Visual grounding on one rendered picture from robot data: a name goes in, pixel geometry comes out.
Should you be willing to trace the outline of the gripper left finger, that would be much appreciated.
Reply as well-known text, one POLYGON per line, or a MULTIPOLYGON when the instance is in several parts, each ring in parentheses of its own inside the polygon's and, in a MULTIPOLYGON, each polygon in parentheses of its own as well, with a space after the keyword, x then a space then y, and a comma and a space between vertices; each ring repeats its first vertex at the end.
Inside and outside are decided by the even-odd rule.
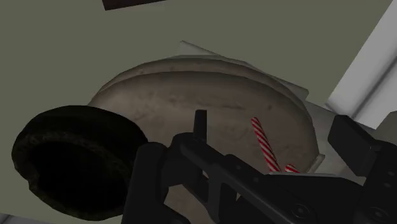
POLYGON ((207 112, 198 110, 193 132, 175 135, 170 147, 139 147, 122 224, 192 224, 164 203, 176 185, 183 185, 216 224, 317 224, 306 202, 236 156, 217 152, 206 134, 207 112))

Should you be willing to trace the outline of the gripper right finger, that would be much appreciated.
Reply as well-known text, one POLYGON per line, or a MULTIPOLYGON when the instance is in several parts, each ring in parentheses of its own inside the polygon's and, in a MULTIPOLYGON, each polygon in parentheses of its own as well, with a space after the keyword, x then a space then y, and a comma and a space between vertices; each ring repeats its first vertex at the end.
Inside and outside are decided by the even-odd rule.
POLYGON ((397 224, 397 145, 373 138, 347 115, 337 115, 328 142, 350 170, 366 180, 354 224, 397 224))

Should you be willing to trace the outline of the red white striped candy cane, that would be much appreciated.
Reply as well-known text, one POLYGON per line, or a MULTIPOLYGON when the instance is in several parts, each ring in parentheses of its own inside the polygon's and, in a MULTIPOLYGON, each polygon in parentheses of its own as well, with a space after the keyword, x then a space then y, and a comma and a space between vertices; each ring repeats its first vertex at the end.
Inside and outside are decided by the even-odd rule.
POLYGON ((257 117, 251 118, 251 125, 253 127, 254 133, 256 134, 256 138, 259 142, 261 151, 263 156, 265 157, 265 161, 270 172, 292 172, 299 173, 298 169, 292 164, 287 164, 283 169, 279 165, 276 156, 272 150, 272 147, 267 139, 267 136, 261 126, 261 123, 257 117))

